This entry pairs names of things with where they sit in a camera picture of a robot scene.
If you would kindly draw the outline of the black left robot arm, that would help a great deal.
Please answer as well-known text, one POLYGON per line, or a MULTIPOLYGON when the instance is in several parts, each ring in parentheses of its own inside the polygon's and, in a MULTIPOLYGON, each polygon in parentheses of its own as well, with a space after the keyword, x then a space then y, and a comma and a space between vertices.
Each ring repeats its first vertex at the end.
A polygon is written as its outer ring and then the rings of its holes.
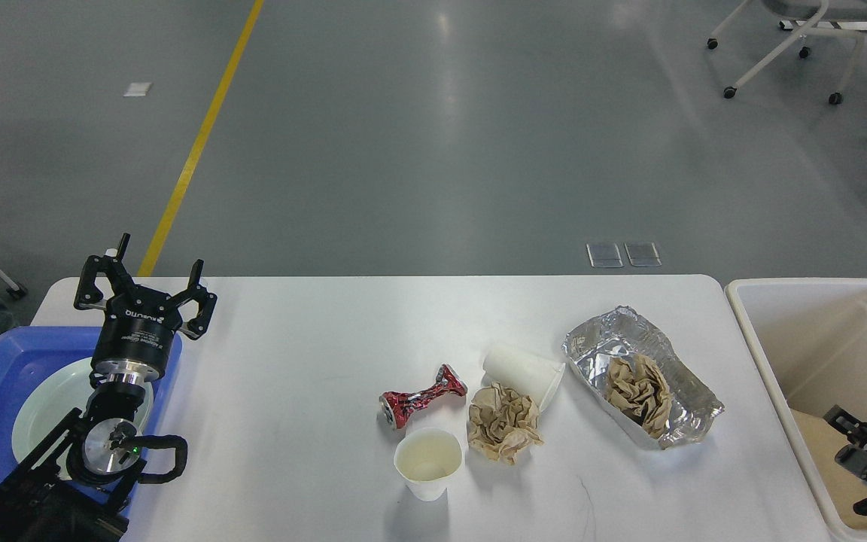
POLYGON ((203 260, 182 291, 137 284, 123 265, 129 240, 123 234, 114 251, 84 263, 75 308, 104 317, 93 391, 0 483, 0 541, 120 541, 135 485, 170 483, 186 469, 186 440, 148 434, 137 414, 148 386, 165 377, 175 338, 203 336, 218 298, 202 284, 203 260))

